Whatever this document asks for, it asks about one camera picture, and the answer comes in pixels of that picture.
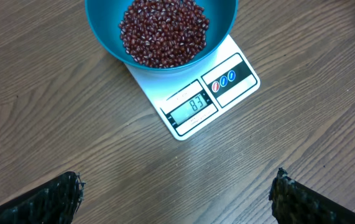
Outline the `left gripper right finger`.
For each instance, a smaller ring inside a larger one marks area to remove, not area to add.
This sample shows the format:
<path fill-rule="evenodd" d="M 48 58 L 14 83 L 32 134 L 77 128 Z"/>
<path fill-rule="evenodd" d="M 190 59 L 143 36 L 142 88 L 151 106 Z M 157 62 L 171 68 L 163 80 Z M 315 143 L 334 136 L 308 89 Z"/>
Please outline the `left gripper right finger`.
<path fill-rule="evenodd" d="M 355 224 L 355 213 L 291 179 L 279 168 L 269 200 L 279 224 Z"/>

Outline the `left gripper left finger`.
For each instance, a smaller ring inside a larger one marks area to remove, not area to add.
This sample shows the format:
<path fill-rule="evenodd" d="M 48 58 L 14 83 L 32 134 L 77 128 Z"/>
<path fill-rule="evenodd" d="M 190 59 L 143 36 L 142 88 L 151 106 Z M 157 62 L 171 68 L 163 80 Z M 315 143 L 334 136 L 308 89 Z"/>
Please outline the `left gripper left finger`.
<path fill-rule="evenodd" d="M 0 224 L 71 224 L 85 185 L 79 173 L 65 172 L 0 205 Z"/>

